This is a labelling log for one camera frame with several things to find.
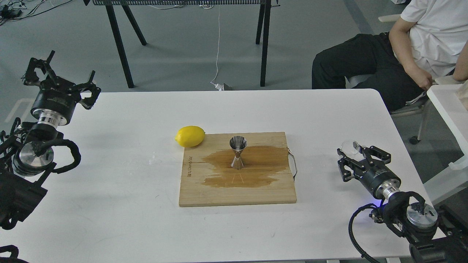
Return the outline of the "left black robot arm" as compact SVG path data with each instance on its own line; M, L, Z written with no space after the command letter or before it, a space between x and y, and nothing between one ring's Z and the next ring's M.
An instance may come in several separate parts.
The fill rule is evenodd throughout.
M31 58L22 77L24 85L35 85L39 92L30 110L35 122L15 118L9 133L1 132L1 228L13 229L25 221L47 194L42 184L50 174L76 168L82 156L75 142L57 131L68 125L76 105L90 110L101 89L89 80L75 84L57 76L47 59Z

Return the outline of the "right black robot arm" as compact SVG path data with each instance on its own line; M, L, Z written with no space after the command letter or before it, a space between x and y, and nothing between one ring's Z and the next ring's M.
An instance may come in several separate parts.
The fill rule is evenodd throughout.
M380 205L369 203L358 208L350 218L349 237L361 257L371 263L377 261L359 246L352 228L354 218L371 209L369 216L375 223L385 224L395 235L408 241L411 257L416 263L466 263L467 223L446 206L435 209L419 193L401 191L400 178L387 167L391 162L388 152L358 143L354 148L363 159L354 160L341 148L337 149L343 181L354 178L375 199L381 200Z

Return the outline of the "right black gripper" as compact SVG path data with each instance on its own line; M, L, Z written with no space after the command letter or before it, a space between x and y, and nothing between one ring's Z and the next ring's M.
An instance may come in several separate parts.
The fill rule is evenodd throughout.
M391 154L375 147L361 146L361 154L367 160L357 161L348 157L342 150L337 149L338 168L344 182L357 179L376 199L385 200L398 192L401 180L386 164L391 162Z

